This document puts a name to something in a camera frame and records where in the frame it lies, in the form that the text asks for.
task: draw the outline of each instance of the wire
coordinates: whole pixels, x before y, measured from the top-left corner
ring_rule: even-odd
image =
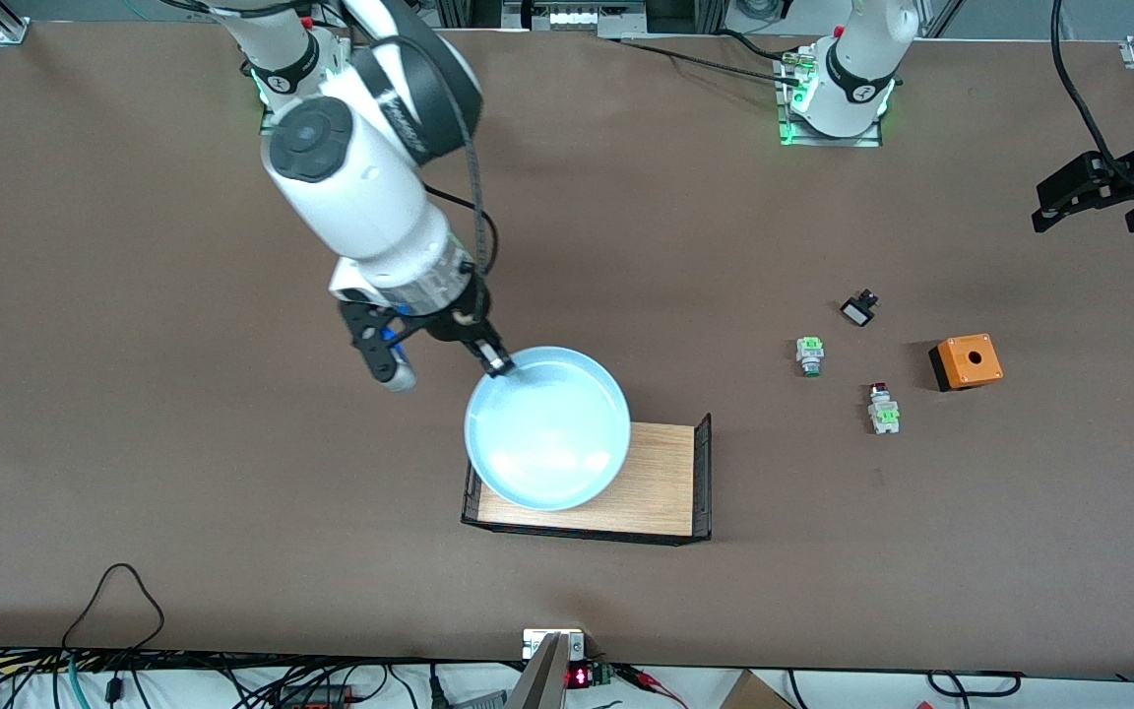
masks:
[[[344,675],[344,681],[340,682],[341,685],[347,686],[347,678],[353,674],[353,669],[356,669],[358,667],[359,665],[353,665],[350,669],[347,670],[347,674]],[[383,685],[386,685],[387,683],[388,683],[388,666],[383,665],[383,681],[379,682],[379,686],[374,687],[374,691],[372,691],[370,694],[366,694],[365,697],[354,697],[353,704],[358,704],[362,701],[373,699],[374,695],[379,694],[379,692],[383,689]]]
[[[950,681],[953,681],[953,685],[957,686],[957,689],[955,691],[947,691],[943,687],[939,686],[939,683],[936,682],[937,675],[942,675],[945,677],[950,678]],[[1004,675],[1004,676],[1012,678],[1013,684],[1007,687],[1004,687],[1004,690],[1001,691],[967,691],[965,690],[965,685],[959,681],[959,677],[957,677],[957,675],[955,675],[954,673],[949,672],[949,669],[933,669],[933,672],[926,673],[926,684],[930,685],[931,690],[939,692],[939,694],[941,695],[948,697],[950,699],[962,700],[963,708],[971,709],[971,706],[968,706],[968,700],[971,700],[971,697],[976,697],[981,699],[1004,699],[1005,697],[1012,697],[1014,694],[1017,694],[1017,692],[1022,690],[1022,675]]]
[[[384,668],[388,668],[388,674],[391,675],[391,678],[395,678],[395,681],[400,683],[400,686],[406,687],[406,691],[409,692],[409,704],[413,704],[414,709],[418,709],[418,700],[414,699],[414,691],[409,690],[408,683],[406,683],[404,678],[397,677],[396,668],[392,668],[391,665],[384,665]]]
[[[802,694],[799,694],[799,683],[795,681],[795,672],[788,668],[787,676],[790,677],[790,691],[795,695],[796,703],[799,703],[799,709],[807,709],[807,706],[804,704],[804,700],[802,700]]]
[[[684,701],[680,700],[680,698],[674,694],[674,692],[671,692],[670,690],[657,690],[654,692],[659,697],[667,697],[668,699],[674,700],[677,704],[680,704],[680,709],[689,709],[689,706],[685,704]]]
[[[746,47],[746,49],[750,50],[752,54],[758,54],[760,57],[763,57],[764,59],[772,59],[775,62],[779,62],[781,60],[782,54],[797,52],[797,50],[799,50],[799,47],[792,47],[792,49],[784,50],[784,52],[768,52],[768,50],[761,49],[756,43],[753,43],[753,41],[748,40],[748,37],[744,35],[742,32],[734,32],[730,31],[730,28],[728,27],[719,28],[719,31],[716,31],[716,34],[719,34],[721,36],[733,36],[734,40],[741,41],[743,47]]]
[[[169,5],[170,8],[186,10],[187,12],[198,12],[202,15],[213,14],[212,6],[197,3],[197,1],[194,0],[161,0],[161,2]],[[218,14],[235,18],[264,18],[269,17],[269,15],[278,15],[279,12],[285,12],[287,10],[301,10],[302,8],[307,8],[310,5],[312,5],[312,0],[294,0],[289,1],[289,3],[266,5],[264,8],[253,8],[251,10],[230,10],[223,8],[220,9]]]
[[[71,655],[68,656],[68,683],[73,686],[73,694],[77,697],[77,704],[81,704],[82,709],[91,709],[86,693],[82,691],[81,683],[77,683],[77,660]]]
[[[398,44],[400,47],[408,47],[415,54],[418,54],[423,62],[428,65],[431,69],[432,75],[437,76],[437,83],[440,85],[445,99],[449,100],[449,108],[454,109],[454,118],[458,121],[458,130],[460,136],[463,136],[463,147],[466,150],[466,171],[472,184],[472,211],[475,213],[475,278],[477,279],[477,288],[475,289],[475,310],[473,310],[473,318],[476,320],[484,319],[484,277],[489,270],[488,262],[488,248],[484,242],[484,187],[481,184],[481,158],[475,151],[475,141],[472,140],[472,129],[466,125],[466,116],[463,113],[463,107],[458,103],[458,98],[454,95],[454,90],[449,86],[449,81],[446,79],[445,74],[440,71],[440,67],[437,62],[433,62],[431,54],[428,50],[418,44],[417,41],[409,40],[405,35],[392,35],[387,36],[381,41],[375,41],[374,44],[370,45],[371,49],[378,49],[383,44]]]
[[[762,78],[764,81],[775,81],[778,84],[784,84],[787,86],[799,85],[799,79],[794,77],[784,77],[778,75],[771,75],[771,73],[753,71],[751,69],[744,69],[742,67],[730,67],[728,64],[712,62],[711,59],[703,59],[699,57],[691,57],[689,54],[682,54],[680,52],[674,52],[671,49],[662,49],[661,47],[650,47],[649,44],[631,44],[628,41],[617,41],[618,44],[624,47],[631,47],[632,49],[642,49],[644,52],[653,52],[655,54],[663,54],[665,57],[671,57],[674,59],[682,59],[685,62],[702,64],[704,67],[711,67],[713,69],[720,69],[720,71],[730,71],[735,75]]]
[[[1057,77],[1061,79],[1061,85],[1065,86],[1066,93],[1075,102],[1075,108],[1078,108],[1078,115],[1084,118],[1084,126],[1088,126],[1088,133],[1093,135],[1093,143],[1097,143],[1097,149],[1100,150],[1101,157],[1106,159],[1106,164],[1123,182],[1134,187],[1133,176],[1126,174],[1126,167],[1120,161],[1117,161],[1115,153],[1110,152],[1110,147],[1106,143],[1106,136],[1101,135],[1101,129],[1097,125],[1097,118],[1093,118],[1093,112],[1088,108],[1083,94],[1080,94],[1078,90],[1075,88],[1075,82],[1070,81],[1070,74],[1066,70],[1066,62],[1061,59],[1061,2],[1063,0],[1052,0],[1052,18],[1049,19],[1048,26],[1048,41],[1052,45],[1052,64],[1057,68]]]
[[[130,677],[134,677],[134,686],[138,687],[138,699],[143,700],[143,708],[152,709],[152,703],[147,701],[147,692],[143,691],[143,683],[138,681],[138,668],[135,668],[134,665],[130,665]]]
[[[474,203],[467,202],[463,197],[455,197],[452,194],[445,192],[445,189],[437,189],[426,183],[423,183],[422,185],[428,189],[428,194],[432,194],[432,196],[445,199],[445,201],[452,202],[455,205],[466,206],[467,210],[475,211]],[[484,269],[484,275],[486,277],[486,275],[492,272],[492,265],[497,264],[497,254],[501,248],[501,236],[498,234],[497,222],[492,220],[492,217],[490,217],[488,212],[481,212],[481,216],[484,217],[484,220],[489,225],[489,230],[492,233],[492,254],[489,255],[488,268]]]
[[[143,12],[138,11],[138,8],[135,8],[134,3],[130,3],[130,0],[121,0],[121,3],[125,3],[126,8],[130,9],[130,12],[134,12],[135,15],[138,15],[139,19],[147,18]]]
[[[642,672],[642,669],[634,668],[633,666],[625,666],[624,674],[620,674],[618,672],[616,672],[616,674],[621,678],[625,678],[625,681],[627,682],[633,682],[633,678],[635,678],[636,681],[635,685],[637,686],[638,690],[649,691],[652,692],[653,694],[658,694],[659,697],[667,697],[668,699],[674,700],[677,704],[680,704],[682,709],[689,709],[689,707],[685,704],[679,697],[676,695],[676,692],[668,690],[668,687],[662,685],[661,682],[657,681],[655,677],[653,677],[649,673]]]
[[[143,638],[143,640],[139,640],[134,643],[134,645],[130,645],[129,650],[136,651],[141,649],[141,647],[145,645],[145,643],[152,642],[152,640],[156,638],[163,628],[166,628],[166,611],[161,608],[160,602],[152,597],[152,592],[147,591],[147,586],[143,583],[143,576],[138,575],[138,569],[135,569],[134,566],[126,564],[126,562],[118,562],[109,566],[108,569],[103,572],[102,579],[99,580],[99,585],[95,585],[94,588],[94,593],[92,593],[91,600],[86,601],[86,608],[82,608],[81,614],[77,615],[77,619],[73,621],[71,625],[68,625],[68,630],[65,631],[64,636],[59,639],[59,647],[64,650],[71,652],[73,649],[68,645],[68,636],[70,636],[77,628],[77,625],[81,625],[82,621],[86,619],[86,614],[90,614],[91,608],[94,607],[94,602],[99,600],[99,593],[103,591],[103,584],[108,583],[108,576],[112,575],[112,571],[117,569],[126,569],[130,572],[130,575],[134,575],[135,583],[138,583],[138,591],[143,592],[143,597],[147,600],[147,602],[150,602],[150,605],[152,605],[153,609],[156,610],[156,628],[154,628],[152,633],[147,634],[147,638]]]

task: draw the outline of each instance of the brown table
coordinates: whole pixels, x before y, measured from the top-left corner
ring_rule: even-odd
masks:
[[[513,657],[578,623],[640,662],[1134,673],[1134,236],[1031,233],[1035,182],[1091,146],[1043,44],[914,45],[886,147],[833,150],[780,146],[761,82],[452,37],[485,86],[496,323],[598,357],[640,421],[711,412],[714,540],[460,525],[477,364],[415,338],[417,390],[370,381],[229,37],[41,24],[0,50],[0,645],[56,643],[127,560],[162,647]],[[1128,149],[1134,71],[1067,62]],[[864,329],[836,311],[861,287]],[[984,331],[1004,381],[932,391],[930,341]],[[869,432],[874,381],[899,436]],[[120,579],[77,641],[145,627]]]

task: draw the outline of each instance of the light blue bowl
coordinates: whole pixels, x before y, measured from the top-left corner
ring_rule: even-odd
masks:
[[[516,352],[514,371],[484,377],[466,405],[466,454],[492,492],[531,510],[589,503],[616,479],[633,422],[620,385],[564,347]]]

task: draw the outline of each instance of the orange box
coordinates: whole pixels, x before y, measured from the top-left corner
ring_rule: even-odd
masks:
[[[1004,378],[991,338],[985,334],[949,337],[930,351],[940,391],[968,389]]]

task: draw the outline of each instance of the plug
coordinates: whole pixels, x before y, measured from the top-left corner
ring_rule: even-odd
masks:
[[[108,701],[108,706],[117,703],[117,700],[121,699],[122,691],[125,691],[125,683],[121,682],[121,677],[112,677],[108,681],[108,689],[103,691],[103,701]]]
[[[437,677],[437,666],[431,666],[431,709],[449,709],[449,698],[445,695],[445,687],[440,686],[440,677]]]

